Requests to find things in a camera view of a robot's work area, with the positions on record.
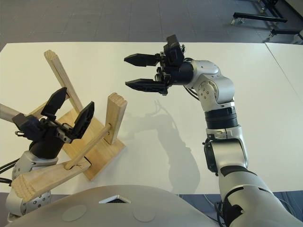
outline wooden dowel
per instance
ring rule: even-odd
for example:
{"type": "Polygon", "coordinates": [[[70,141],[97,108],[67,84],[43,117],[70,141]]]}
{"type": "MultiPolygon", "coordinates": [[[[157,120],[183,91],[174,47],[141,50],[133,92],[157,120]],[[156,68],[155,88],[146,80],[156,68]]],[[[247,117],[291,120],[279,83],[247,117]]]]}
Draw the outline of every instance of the wooden dowel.
{"type": "Polygon", "coordinates": [[[35,110],[33,110],[32,112],[30,112],[28,115],[33,115],[33,116],[35,116],[36,118],[40,119],[41,117],[43,117],[43,116],[41,115],[41,112],[42,112],[43,108],[45,107],[46,103],[47,103],[47,101],[46,101],[45,103],[43,103],[42,105],[40,105],[39,107],[37,107],[37,108],[36,108],[35,110]]]}
{"type": "Polygon", "coordinates": [[[20,112],[17,110],[14,110],[12,108],[9,108],[6,105],[0,104],[0,118],[4,119],[8,122],[13,122],[12,118],[16,115],[18,115],[20,112]]]}
{"type": "Polygon", "coordinates": [[[80,113],[80,111],[83,110],[83,105],[79,97],[77,96],[76,91],[73,85],[71,84],[71,81],[68,78],[67,73],[64,67],[62,66],[62,63],[58,55],[55,52],[48,50],[44,52],[44,56],[48,64],[50,65],[51,69],[53,70],[55,76],[57,77],[60,85],[62,87],[67,88],[67,94],[70,97],[71,105],[74,107],[77,113],[80,113]]]}
{"type": "Polygon", "coordinates": [[[110,128],[110,124],[106,124],[104,128],[87,145],[85,145],[77,156],[64,166],[64,168],[69,170],[76,165],[95,146],[95,144],[98,143],[109,132],[110,128]]]}

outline floor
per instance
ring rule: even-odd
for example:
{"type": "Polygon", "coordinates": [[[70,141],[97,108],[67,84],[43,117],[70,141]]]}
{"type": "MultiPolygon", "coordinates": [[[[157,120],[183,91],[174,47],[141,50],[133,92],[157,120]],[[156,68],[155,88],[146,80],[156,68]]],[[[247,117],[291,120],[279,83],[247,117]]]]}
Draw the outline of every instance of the floor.
{"type": "MultiPolygon", "coordinates": [[[[22,42],[163,42],[171,34],[181,42],[261,43],[273,23],[247,19],[230,25],[234,12],[256,14],[261,8],[256,0],[0,0],[0,50],[22,42]]],[[[277,8],[288,19],[278,28],[303,28],[282,0],[277,8]]]]}

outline wooden rod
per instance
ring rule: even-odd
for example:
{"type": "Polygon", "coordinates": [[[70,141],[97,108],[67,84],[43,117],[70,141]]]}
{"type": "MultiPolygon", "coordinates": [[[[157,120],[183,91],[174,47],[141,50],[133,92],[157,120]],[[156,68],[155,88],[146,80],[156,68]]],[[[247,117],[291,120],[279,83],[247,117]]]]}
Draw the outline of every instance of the wooden rod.
{"type": "Polygon", "coordinates": [[[79,97],[77,96],[77,93],[76,93],[73,85],[71,84],[71,81],[68,78],[67,73],[66,73],[64,67],[62,66],[62,63],[61,63],[58,55],[55,52],[48,50],[48,51],[44,52],[44,57],[46,58],[48,64],[50,65],[51,69],[53,70],[60,85],[62,87],[67,88],[67,94],[70,97],[71,105],[74,107],[74,109],[76,110],[77,113],[80,113],[81,110],[83,110],[83,105],[82,105],[79,97]]]}
{"type": "Polygon", "coordinates": [[[88,144],[85,145],[77,156],[64,166],[64,168],[69,170],[76,165],[95,146],[96,143],[98,143],[106,134],[108,134],[110,128],[110,124],[106,124],[104,128],[88,144]]]}
{"type": "Polygon", "coordinates": [[[4,119],[8,122],[13,122],[12,118],[16,115],[18,115],[20,112],[17,110],[14,110],[12,108],[9,108],[6,105],[0,104],[0,118],[4,119]]]}

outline wooden block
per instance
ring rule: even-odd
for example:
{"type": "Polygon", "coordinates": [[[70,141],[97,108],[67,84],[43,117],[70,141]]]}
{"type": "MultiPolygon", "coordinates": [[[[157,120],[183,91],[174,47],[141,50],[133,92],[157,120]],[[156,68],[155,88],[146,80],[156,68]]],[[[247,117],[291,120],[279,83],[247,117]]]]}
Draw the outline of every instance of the wooden block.
{"type": "Polygon", "coordinates": [[[127,106],[127,101],[117,93],[112,93],[107,99],[106,121],[110,124],[109,134],[104,139],[112,144],[115,142],[127,106]]]}
{"type": "MultiPolygon", "coordinates": [[[[61,117],[58,122],[74,126],[77,116],[77,112],[72,109],[61,117]]],[[[82,139],[74,140],[72,144],[64,144],[63,150],[73,159],[103,128],[104,125],[93,117],[82,139]]],[[[118,139],[112,145],[101,139],[85,156],[91,163],[89,169],[84,172],[86,177],[92,181],[124,147],[125,145],[118,139]]]]}
{"type": "Polygon", "coordinates": [[[71,105],[74,107],[74,109],[78,113],[80,113],[81,110],[83,110],[83,105],[82,105],[78,95],[76,94],[76,91],[75,91],[73,85],[71,84],[71,81],[68,78],[67,73],[66,73],[64,67],[62,66],[62,63],[61,63],[58,55],[55,52],[48,50],[48,51],[44,52],[44,57],[47,60],[51,69],[53,70],[60,85],[62,87],[67,88],[67,94],[70,97],[71,105]]]}
{"type": "Polygon", "coordinates": [[[105,127],[101,129],[101,131],[98,132],[98,134],[96,134],[95,137],[88,144],[86,144],[78,155],[69,161],[64,168],[71,169],[74,165],[76,165],[96,145],[96,143],[98,143],[105,136],[105,134],[108,134],[110,127],[110,124],[106,124],[105,127]]]}
{"type": "Polygon", "coordinates": [[[90,163],[85,158],[70,170],[64,169],[66,163],[63,162],[21,174],[12,182],[11,186],[19,198],[28,202],[90,167],[90,163]]]}
{"type": "Polygon", "coordinates": [[[20,112],[17,110],[14,110],[12,108],[9,108],[6,105],[0,104],[0,118],[4,119],[8,122],[13,122],[12,118],[16,115],[18,115],[20,112]]]}
{"type": "Polygon", "coordinates": [[[42,112],[42,110],[45,107],[45,105],[46,105],[47,102],[48,101],[46,101],[45,103],[43,103],[42,105],[40,105],[39,107],[37,107],[35,110],[33,110],[32,112],[30,112],[28,115],[33,115],[33,116],[35,116],[38,119],[40,119],[41,117],[43,117],[41,115],[41,112],[42,112]]]}

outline tabletop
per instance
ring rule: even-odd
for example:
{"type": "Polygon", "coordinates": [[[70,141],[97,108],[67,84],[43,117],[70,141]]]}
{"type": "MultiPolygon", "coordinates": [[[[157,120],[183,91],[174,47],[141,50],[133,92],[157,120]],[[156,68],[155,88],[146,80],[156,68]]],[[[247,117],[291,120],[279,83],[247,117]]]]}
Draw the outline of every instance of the tabletop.
{"type": "Polygon", "coordinates": [[[303,45],[266,43],[303,103],[303,45]]]}
{"type": "MultiPolygon", "coordinates": [[[[130,89],[125,81],[153,78],[155,67],[123,62],[133,53],[155,54],[164,43],[27,43],[7,44],[0,52],[0,103],[29,113],[60,88],[44,59],[55,51],[83,103],[95,102],[95,116],[105,121],[107,96],[127,101],[119,139],[126,148],[93,181],[80,174],[52,190],[72,194],[113,184],[140,184],[177,194],[219,193],[218,178],[206,166],[202,142],[206,123],[200,103],[182,86],[167,96],[130,89]]],[[[185,43],[186,57],[209,60],[235,84],[238,122],[249,153],[249,170],[272,191],[302,190],[303,105],[265,44],[185,43]]],[[[71,109],[66,102],[62,116],[71,109]]],[[[0,165],[27,150],[29,141],[16,127],[0,121],[0,165]]],[[[61,151],[59,162],[69,158],[61,151]]],[[[10,171],[1,177],[10,178],[10,171]]],[[[0,192],[9,192],[0,185],[0,192]]]]}

